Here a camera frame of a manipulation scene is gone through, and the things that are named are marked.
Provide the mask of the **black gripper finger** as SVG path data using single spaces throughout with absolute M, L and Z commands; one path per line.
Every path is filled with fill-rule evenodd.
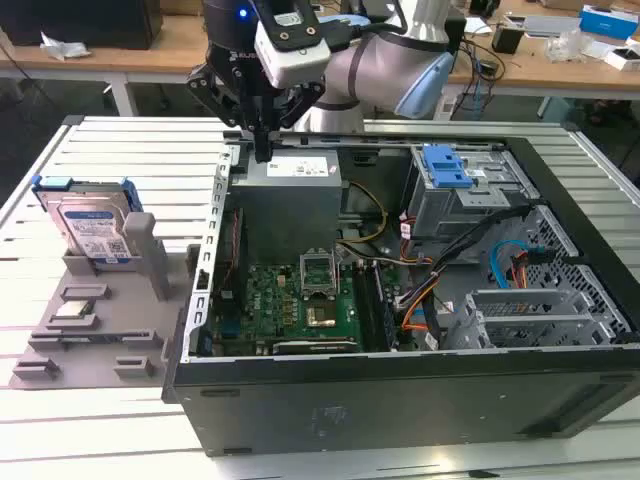
M 239 126 L 252 136 L 255 160 L 264 162 L 264 128 L 259 110 L 249 95 L 246 76 L 238 65 L 231 66 L 230 80 L 226 86 L 234 97 L 227 95 L 216 80 L 222 76 L 209 64 L 196 67 L 188 77 L 190 93 L 205 107 L 211 110 L 227 126 Z
M 325 93 L 321 81 L 312 81 L 285 89 L 274 89 L 263 98 L 263 162 L 272 159 L 274 139 L 281 129 L 289 129 Z

